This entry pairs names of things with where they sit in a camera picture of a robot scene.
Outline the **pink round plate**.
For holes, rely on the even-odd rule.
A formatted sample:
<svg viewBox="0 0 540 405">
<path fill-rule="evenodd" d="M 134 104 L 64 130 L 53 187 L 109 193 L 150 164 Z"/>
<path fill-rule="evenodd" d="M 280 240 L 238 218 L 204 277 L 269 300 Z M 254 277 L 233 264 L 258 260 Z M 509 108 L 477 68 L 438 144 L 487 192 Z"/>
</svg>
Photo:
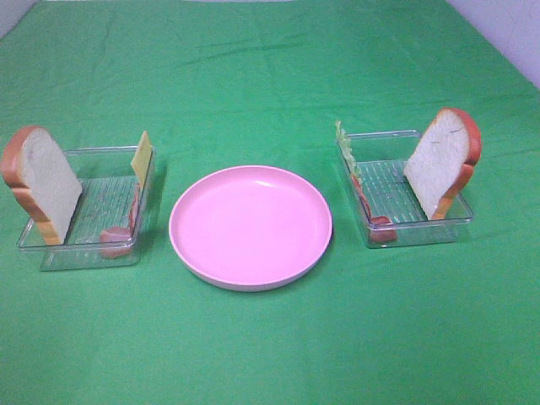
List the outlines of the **pink round plate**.
<svg viewBox="0 0 540 405">
<path fill-rule="evenodd" d="M 264 291 L 317 264 L 332 237 L 332 214 L 303 177 L 243 165 L 190 186 L 171 211 L 169 237 L 200 279 L 223 289 Z"/>
</svg>

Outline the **yellow cheese slice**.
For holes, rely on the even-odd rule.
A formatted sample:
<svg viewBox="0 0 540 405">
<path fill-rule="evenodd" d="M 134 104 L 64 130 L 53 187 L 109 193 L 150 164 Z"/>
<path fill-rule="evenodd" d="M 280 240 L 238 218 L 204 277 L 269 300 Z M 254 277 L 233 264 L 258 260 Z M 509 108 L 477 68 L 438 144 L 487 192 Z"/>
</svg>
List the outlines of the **yellow cheese slice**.
<svg viewBox="0 0 540 405">
<path fill-rule="evenodd" d="M 135 176 L 138 179 L 140 189 L 143 189 L 144 187 L 151 156 L 152 145 L 149 139 L 148 132 L 144 130 L 141 138 L 139 139 L 137 149 L 131 161 L 131 167 L 134 171 Z"/>
</svg>

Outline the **green tablecloth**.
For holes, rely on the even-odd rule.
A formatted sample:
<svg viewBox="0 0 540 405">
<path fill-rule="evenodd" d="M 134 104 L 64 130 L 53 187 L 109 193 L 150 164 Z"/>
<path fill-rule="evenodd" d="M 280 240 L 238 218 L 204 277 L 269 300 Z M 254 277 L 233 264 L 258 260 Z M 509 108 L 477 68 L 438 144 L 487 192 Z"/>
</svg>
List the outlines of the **green tablecloth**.
<svg viewBox="0 0 540 405">
<path fill-rule="evenodd" d="M 470 113 L 468 237 L 369 249 L 334 124 L 423 129 Z M 1 190 L 4 404 L 536 404 L 539 93 L 443 1 L 43 2 L 1 42 L 1 138 L 157 150 L 158 212 L 130 267 L 42 272 Z M 327 254 L 239 294 L 170 246 L 176 199 L 232 165 L 324 194 Z"/>
</svg>

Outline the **bacon strip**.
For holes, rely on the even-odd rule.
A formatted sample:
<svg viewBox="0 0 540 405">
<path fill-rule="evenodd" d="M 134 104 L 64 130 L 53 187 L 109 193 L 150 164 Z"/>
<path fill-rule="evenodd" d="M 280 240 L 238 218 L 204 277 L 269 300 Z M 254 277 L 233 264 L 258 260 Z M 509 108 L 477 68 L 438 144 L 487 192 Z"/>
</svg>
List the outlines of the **bacon strip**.
<svg viewBox="0 0 540 405">
<path fill-rule="evenodd" d="M 131 238 L 138 215 L 139 190 L 140 186 L 137 186 L 128 214 L 128 227 L 112 226 L 108 229 L 103 229 L 100 232 L 100 243 L 128 242 Z M 106 247 L 100 250 L 100 254 L 105 258 L 117 258 L 129 254 L 131 251 L 132 248 L 130 246 Z"/>
<path fill-rule="evenodd" d="M 360 178 L 351 174 L 351 181 L 354 186 L 355 191 L 359 197 L 359 205 L 361 206 L 360 211 L 365 212 L 365 216 L 371 224 L 377 225 L 389 225 L 392 224 L 391 220 L 387 216 L 376 216 L 374 217 L 371 212 L 371 207 L 369 201 L 363 191 L 363 188 L 360 184 Z M 368 242 L 383 244 L 387 242 L 393 242 L 397 240 L 397 232 L 394 229 L 368 229 Z"/>
</svg>

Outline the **left clear plastic tray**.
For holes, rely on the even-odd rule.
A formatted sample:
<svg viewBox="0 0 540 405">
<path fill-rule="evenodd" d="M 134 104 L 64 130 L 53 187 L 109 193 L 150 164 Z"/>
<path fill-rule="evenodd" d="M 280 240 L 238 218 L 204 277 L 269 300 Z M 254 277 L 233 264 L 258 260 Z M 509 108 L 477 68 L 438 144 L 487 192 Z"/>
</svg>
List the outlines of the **left clear plastic tray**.
<svg viewBox="0 0 540 405">
<path fill-rule="evenodd" d="M 64 155 L 82 185 L 82 194 L 63 244 L 45 244 L 37 225 L 29 219 L 17 242 L 41 271 L 79 270 L 130 266 L 141 256 L 141 234 L 149 217 L 149 195 L 153 188 L 155 148 L 143 189 L 139 190 L 138 215 L 128 242 L 100 243 L 100 232 L 112 226 L 128 227 L 128 214 L 138 184 L 131 167 L 137 147 L 95 147 L 66 150 Z M 106 247 L 128 247 L 132 251 L 117 258 L 105 258 Z"/>
</svg>

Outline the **clear plastic tray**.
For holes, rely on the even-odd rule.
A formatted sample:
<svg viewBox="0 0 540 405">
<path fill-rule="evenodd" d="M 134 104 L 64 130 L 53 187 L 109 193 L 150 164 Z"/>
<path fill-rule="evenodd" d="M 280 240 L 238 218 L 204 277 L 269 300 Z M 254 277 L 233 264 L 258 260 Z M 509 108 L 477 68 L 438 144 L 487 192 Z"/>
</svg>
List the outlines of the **clear plastic tray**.
<svg viewBox="0 0 540 405">
<path fill-rule="evenodd" d="M 82 185 L 82 194 L 63 244 L 45 244 L 37 225 L 29 219 L 17 242 L 41 271 L 79 270 L 130 266 L 141 256 L 141 234 L 149 217 L 149 195 L 153 188 L 155 148 L 143 189 L 139 190 L 138 215 L 128 242 L 100 243 L 100 232 L 112 226 L 128 227 L 128 214 L 138 184 L 131 167 L 137 147 L 95 147 L 66 150 L 64 155 Z M 132 251 L 117 258 L 105 258 L 106 247 L 128 247 Z"/>
<path fill-rule="evenodd" d="M 391 220 L 389 225 L 371 224 L 365 212 L 360 211 L 358 194 L 337 145 L 339 160 L 343 163 L 342 178 L 367 247 L 421 246 L 467 239 L 473 211 L 464 197 L 456 197 L 444 219 L 428 220 L 403 173 L 408 157 L 419 142 L 418 131 L 347 134 L 351 139 L 353 156 L 362 180 L 361 186 L 369 201 L 372 215 L 387 216 Z M 383 244 L 370 243 L 368 229 L 395 230 L 397 240 Z"/>
</svg>

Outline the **green lettuce leaf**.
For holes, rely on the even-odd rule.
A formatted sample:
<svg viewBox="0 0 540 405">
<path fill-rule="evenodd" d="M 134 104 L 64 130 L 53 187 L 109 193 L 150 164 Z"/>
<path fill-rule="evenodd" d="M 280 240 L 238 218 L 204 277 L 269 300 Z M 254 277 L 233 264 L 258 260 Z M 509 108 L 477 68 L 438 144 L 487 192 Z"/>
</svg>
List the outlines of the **green lettuce leaf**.
<svg viewBox="0 0 540 405">
<path fill-rule="evenodd" d="M 340 121 L 335 122 L 335 129 L 336 129 L 336 132 L 335 132 L 336 142 L 340 149 L 344 163 L 346 167 L 348 168 L 348 172 L 351 175 L 352 179 L 356 181 L 359 185 L 361 185 L 362 180 L 360 177 L 359 167 L 357 166 L 356 159 L 353 156 L 353 150 L 351 147 L 351 139 L 349 135 L 346 133 L 346 131 L 343 129 L 342 123 Z"/>
</svg>

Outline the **right clear plastic tray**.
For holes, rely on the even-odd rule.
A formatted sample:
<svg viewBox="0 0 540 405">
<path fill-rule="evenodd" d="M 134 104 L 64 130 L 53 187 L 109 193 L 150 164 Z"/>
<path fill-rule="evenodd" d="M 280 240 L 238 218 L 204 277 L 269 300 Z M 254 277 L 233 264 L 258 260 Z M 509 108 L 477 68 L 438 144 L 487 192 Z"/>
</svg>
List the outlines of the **right clear plastic tray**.
<svg viewBox="0 0 540 405">
<path fill-rule="evenodd" d="M 351 139 L 353 156 L 362 180 L 361 186 L 369 201 L 372 215 L 387 216 L 391 220 L 389 225 L 371 224 L 365 212 L 360 211 L 358 194 L 337 145 L 339 160 L 343 163 L 342 178 L 367 247 L 421 246 L 467 239 L 473 211 L 464 197 L 456 197 L 444 219 L 428 220 L 403 173 L 408 157 L 419 142 L 418 131 L 347 134 Z M 370 243 L 368 229 L 395 230 L 397 240 L 383 244 Z"/>
</svg>

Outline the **bread slice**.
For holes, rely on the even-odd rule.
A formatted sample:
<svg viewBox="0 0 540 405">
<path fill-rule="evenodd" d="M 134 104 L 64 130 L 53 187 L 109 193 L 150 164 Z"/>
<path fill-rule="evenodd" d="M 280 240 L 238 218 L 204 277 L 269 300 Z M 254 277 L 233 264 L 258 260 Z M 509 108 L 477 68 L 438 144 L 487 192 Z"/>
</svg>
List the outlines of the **bread slice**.
<svg viewBox="0 0 540 405">
<path fill-rule="evenodd" d="M 20 128 L 1 158 L 1 175 L 47 245 L 64 243 L 82 186 L 63 151 L 44 128 Z"/>
<path fill-rule="evenodd" d="M 437 113 L 403 170 L 427 219 L 446 217 L 481 151 L 480 129 L 467 112 L 445 107 Z"/>
</svg>

